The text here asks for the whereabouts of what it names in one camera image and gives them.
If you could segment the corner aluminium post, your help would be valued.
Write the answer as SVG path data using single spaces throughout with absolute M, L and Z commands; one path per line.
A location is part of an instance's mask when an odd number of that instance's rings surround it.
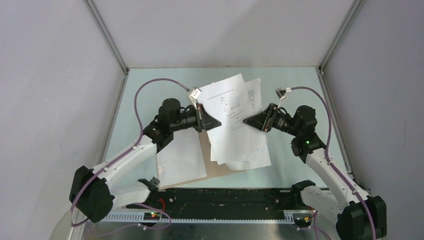
M 90 13 L 94 23 L 96 24 L 97 28 L 99 29 L 100 34 L 104 38 L 104 41 L 106 45 L 109 47 L 114 59 L 118 63 L 120 69 L 122 70 L 124 75 L 127 75 L 129 72 L 129 67 L 124 61 L 124 58 L 114 41 L 114 38 L 112 34 L 110 33 L 100 11 L 97 8 L 97 5 L 94 0 L 83 0 L 84 4 L 86 5 L 86 8 L 88 12 Z
M 365 0 L 354 0 L 352 4 L 350 5 L 345 17 L 343 18 L 336 34 L 333 40 L 331 41 L 331 44 L 327 51 L 324 54 L 323 59 L 321 60 L 318 69 L 323 72 L 326 66 L 328 65 L 331 57 L 336 52 L 337 48 L 339 47 L 340 43 L 342 42 L 343 38 L 347 34 L 350 26 L 354 22 L 356 16 L 358 15 L 359 11 L 361 10 L 363 4 L 365 3 Z

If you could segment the right circuit board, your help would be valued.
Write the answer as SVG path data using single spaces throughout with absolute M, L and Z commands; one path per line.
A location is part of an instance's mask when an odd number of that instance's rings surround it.
M 300 217 L 294 219 L 294 225 L 298 228 L 309 228 L 312 224 L 312 218 Z

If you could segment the aluminium frame rail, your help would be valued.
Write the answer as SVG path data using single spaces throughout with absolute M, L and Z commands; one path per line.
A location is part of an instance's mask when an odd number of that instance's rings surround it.
M 135 187 L 110 190 L 107 185 L 89 186 L 81 196 L 70 191 L 75 203 L 90 221 L 97 223 L 116 208 L 160 209 L 174 220 L 262 221 L 285 220 L 289 210 L 306 210 L 301 189 L 293 185 L 290 191 L 280 188 L 169 188 L 150 190 L 142 182 Z

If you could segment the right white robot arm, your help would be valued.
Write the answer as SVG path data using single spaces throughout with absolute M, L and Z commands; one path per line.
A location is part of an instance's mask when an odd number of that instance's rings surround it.
M 341 172 L 327 154 L 328 147 L 316 133 L 316 111 L 301 105 L 294 116 L 274 103 L 243 123 L 261 132 L 277 129 L 292 135 L 293 154 L 325 183 L 327 195 L 310 180 L 292 185 L 291 204 L 297 209 L 312 207 L 335 225 L 342 240 L 378 240 L 387 236 L 387 205 L 380 196 L 371 196 L 346 173 Z

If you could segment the left circuit board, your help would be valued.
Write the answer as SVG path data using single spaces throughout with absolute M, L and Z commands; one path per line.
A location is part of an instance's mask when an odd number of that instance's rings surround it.
M 143 215 L 144 221 L 158 221 L 161 219 L 160 212 L 145 212 Z

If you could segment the brown cardboard folder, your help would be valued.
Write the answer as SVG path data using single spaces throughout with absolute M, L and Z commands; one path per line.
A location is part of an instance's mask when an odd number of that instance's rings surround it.
M 202 155 L 203 155 L 203 159 L 204 159 L 204 164 L 205 164 L 205 168 L 206 168 L 206 177 L 197 179 L 197 180 L 191 180 L 185 183 L 179 183 L 173 186 L 170 186 L 168 188 L 175 188 L 175 187 L 180 187 L 186 184 L 192 184 L 192 183 L 196 183 L 196 182 L 200 182 L 203 180 L 208 180 L 208 179 L 212 179 L 212 178 L 217 178 L 217 177 L 222 177 L 222 176 L 226 176 L 226 175 L 230 175 L 235 173 L 234 170 L 229 169 L 229 167 L 227 167 L 225 164 L 217 164 L 217 162 L 215 161 L 211 161 L 211 150 L 210 150 L 210 143 L 209 143 L 209 139 L 208 139 L 208 135 L 207 133 L 203 132 L 203 133 L 198 133 L 199 136 L 199 141 L 200 141 L 200 146 L 201 146 L 201 150 L 202 150 Z

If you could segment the circuit board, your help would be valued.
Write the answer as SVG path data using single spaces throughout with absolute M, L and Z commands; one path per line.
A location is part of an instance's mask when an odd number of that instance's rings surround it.
M 298 228 L 309 228 L 312 224 L 312 218 L 300 217 L 294 219 L 294 225 Z
M 143 215 L 144 221 L 158 221 L 161 219 L 160 212 L 145 212 Z

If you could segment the left corner aluminium post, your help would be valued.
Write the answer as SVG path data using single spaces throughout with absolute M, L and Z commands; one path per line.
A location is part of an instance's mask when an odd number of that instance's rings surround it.
M 99 29 L 100 34 L 104 38 L 104 41 L 106 45 L 109 47 L 114 59 L 118 63 L 120 69 L 122 70 L 124 75 L 127 75 L 129 72 L 129 67 L 124 61 L 124 58 L 114 41 L 114 38 L 112 34 L 110 33 L 100 11 L 97 8 L 97 5 L 94 0 L 83 0 L 84 4 L 86 5 L 86 8 L 88 12 L 90 13 L 94 23 L 96 24 L 97 28 Z

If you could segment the white paper sheet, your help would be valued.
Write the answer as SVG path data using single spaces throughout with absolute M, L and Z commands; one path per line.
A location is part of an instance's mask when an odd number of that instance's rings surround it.
M 156 155 L 159 188 L 207 176 L 199 133 L 194 129 L 177 131 L 173 140 Z

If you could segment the right corner aluminium post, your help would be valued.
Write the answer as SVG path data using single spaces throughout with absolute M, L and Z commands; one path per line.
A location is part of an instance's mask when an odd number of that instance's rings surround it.
M 359 11 L 361 10 L 363 4 L 365 3 L 365 0 L 354 0 L 352 4 L 350 5 L 345 17 L 343 18 L 336 34 L 333 40 L 331 41 L 331 44 L 327 51 L 324 54 L 323 59 L 321 60 L 318 69 L 323 72 L 326 66 L 328 65 L 331 57 L 336 52 L 337 48 L 339 47 L 340 43 L 342 42 L 343 38 L 347 34 L 350 26 L 354 22 L 356 16 L 358 15 Z

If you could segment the printed paper sheet stack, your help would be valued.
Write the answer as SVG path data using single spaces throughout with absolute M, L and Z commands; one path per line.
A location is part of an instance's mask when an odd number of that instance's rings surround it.
M 232 171 L 270 166 L 266 134 L 243 122 L 262 111 L 261 79 L 244 81 L 237 74 L 200 90 L 197 100 L 209 115 L 221 122 L 221 126 L 207 132 L 211 160 Z

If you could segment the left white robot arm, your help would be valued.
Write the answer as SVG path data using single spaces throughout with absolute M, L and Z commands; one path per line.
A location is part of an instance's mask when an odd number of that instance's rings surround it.
M 193 128 L 202 133 L 221 125 L 201 103 L 182 107 L 175 98 L 165 99 L 153 121 L 141 129 L 142 136 L 127 150 L 92 168 L 83 165 L 75 171 L 70 211 L 78 209 L 87 220 L 97 223 L 111 210 L 126 205 L 141 203 L 145 208 L 153 208 L 158 202 L 158 194 L 153 191 L 159 183 L 156 178 L 135 179 L 125 186 L 120 186 L 119 181 L 163 150 L 174 139 L 175 132 Z

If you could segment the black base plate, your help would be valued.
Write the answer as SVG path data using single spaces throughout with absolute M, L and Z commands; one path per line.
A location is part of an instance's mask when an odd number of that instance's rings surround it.
M 306 211 L 300 194 L 285 188 L 168 188 L 151 193 L 145 205 L 173 220 L 286 220 L 289 211 Z

